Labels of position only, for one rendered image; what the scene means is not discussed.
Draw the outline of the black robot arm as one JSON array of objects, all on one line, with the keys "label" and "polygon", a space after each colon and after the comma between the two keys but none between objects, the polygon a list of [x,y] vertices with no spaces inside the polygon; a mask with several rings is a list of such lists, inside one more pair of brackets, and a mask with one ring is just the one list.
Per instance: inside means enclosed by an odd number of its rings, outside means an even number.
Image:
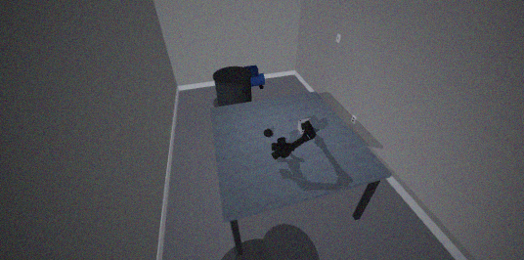
[{"label": "black robot arm", "polygon": [[[308,142],[309,140],[312,140],[312,139],[314,139],[316,137],[317,134],[313,130],[313,126],[311,125],[309,120],[307,120],[306,122],[302,123],[301,128],[302,128],[302,130],[304,130],[303,136],[301,138],[299,138],[298,140],[296,140],[295,142],[293,142],[289,146],[281,146],[275,152],[271,153],[271,155],[273,156],[274,160],[276,160],[280,156],[282,158],[288,157],[294,149],[296,149],[297,147],[299,147],[303,143]],[[308,138],[307,134],[308,134],[308,136],[311,139]],[[278,143],[280,145],[286,145],[285,137],[278,138],[277,140],[278,140]]]}]

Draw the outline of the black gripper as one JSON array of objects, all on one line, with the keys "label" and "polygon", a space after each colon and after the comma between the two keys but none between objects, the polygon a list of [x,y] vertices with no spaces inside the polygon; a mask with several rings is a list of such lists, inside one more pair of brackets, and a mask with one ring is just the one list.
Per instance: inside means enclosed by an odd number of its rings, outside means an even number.
[{"label": "black gripper", "polygon": [[276,151],[281,146],[289,146],[290,144],[292,144],[292,143],[286,143],[286,145],[279,145],[279,143],[272,143],[272,151]]}]

